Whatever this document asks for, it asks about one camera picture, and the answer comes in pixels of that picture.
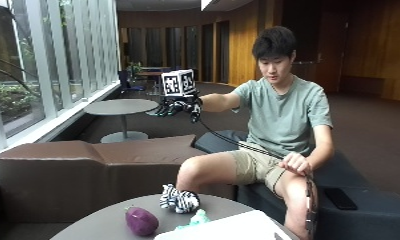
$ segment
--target zebra plush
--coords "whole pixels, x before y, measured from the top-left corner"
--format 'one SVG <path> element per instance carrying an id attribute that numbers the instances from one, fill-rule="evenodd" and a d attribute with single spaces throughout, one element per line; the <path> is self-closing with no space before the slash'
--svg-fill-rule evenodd
<path id="1" fill-rule="evenodd" d="M 163 185 L 160 207 L 175 207 L 176 213 L 188 213 L 200 206 L 199 195 L 191 191 L 179 191 L 172 184 Z"/>

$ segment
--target purple eggplant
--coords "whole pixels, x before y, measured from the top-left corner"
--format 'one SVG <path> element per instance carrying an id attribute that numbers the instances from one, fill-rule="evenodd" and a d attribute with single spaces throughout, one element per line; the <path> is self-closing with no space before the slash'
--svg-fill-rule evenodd
<path id="1" fill-rule="evenodd" d="M 127 208 L 125 223 L 137 236 L 151 235 L 159 227 L 159 219 L 156 216 L 139 207 Z"/>

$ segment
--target black phone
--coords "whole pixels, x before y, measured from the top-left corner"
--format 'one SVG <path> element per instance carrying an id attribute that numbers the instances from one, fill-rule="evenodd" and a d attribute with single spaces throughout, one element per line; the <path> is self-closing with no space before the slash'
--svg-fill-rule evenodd
<path id="1" fill-rule="evenodd" d="M 357 210 L 357 205 L 340 188 L 325 188 L 324 193 L 341 210 Z"/>

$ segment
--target ceiling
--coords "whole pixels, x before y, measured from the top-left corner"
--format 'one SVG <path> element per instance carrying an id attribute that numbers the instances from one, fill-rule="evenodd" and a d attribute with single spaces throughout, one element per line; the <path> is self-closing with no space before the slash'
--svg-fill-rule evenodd
<path id="1" fill-rule="evenodd" d="M 201 8 L 203 11 L 230 11 L 252 0 L 116 0 L 117 11 L 173 11 Z"/>

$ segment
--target green object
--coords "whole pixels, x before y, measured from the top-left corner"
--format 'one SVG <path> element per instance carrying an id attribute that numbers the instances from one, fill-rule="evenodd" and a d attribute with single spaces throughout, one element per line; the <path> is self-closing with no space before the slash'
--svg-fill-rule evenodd
<path id="1" fill-rule="evenodd" d="M 205 211 L 203 209 L 199 209 L 196 212 L 196 215 L 189 220 L 189 224 L 184 225 L 184 226 L 177 226 L 175 230 L 180 230 L 180 229 L 196 226 L 196 225 L 207 223 L 207 222 L 211 222 L 211 219 L 205 215 Z"/>

